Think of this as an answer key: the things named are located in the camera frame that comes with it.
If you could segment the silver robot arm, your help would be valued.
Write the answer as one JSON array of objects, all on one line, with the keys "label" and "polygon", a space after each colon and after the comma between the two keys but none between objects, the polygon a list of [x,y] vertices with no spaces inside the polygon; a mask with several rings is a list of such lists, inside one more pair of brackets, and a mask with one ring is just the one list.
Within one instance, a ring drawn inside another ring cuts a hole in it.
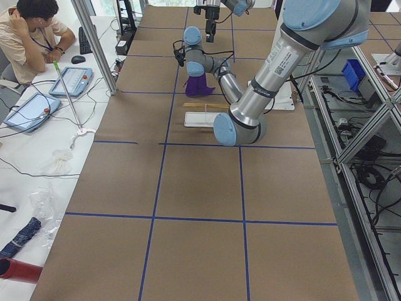
[{"label": "silver robot arm", "polygon": [[211,73],[230,103],[226,113],[214,119],[216,140],[224,146],[253,144],[266,133],[263,116],[300,61],[318,49],[334,50],[362,44],[368,37],[370,1],[286,1],[280,37],[247,89],[236,81],[228,62],[204,53],[201,32],[195,26],[184,31],[187,74]]},{"label": "silver robot arm", "polygon": [[205,11],[206,42],[214,42],[216,26],[219,23],[218,20],[220,16],[221,4],[228,8],[231,14],[242,16],[244,13],[248,13],[248,11],[254,7],[254,3],[255,1],[252,0],[196,1],[196,5],[193,8],[194,14],[201,15],[202,10]]}]

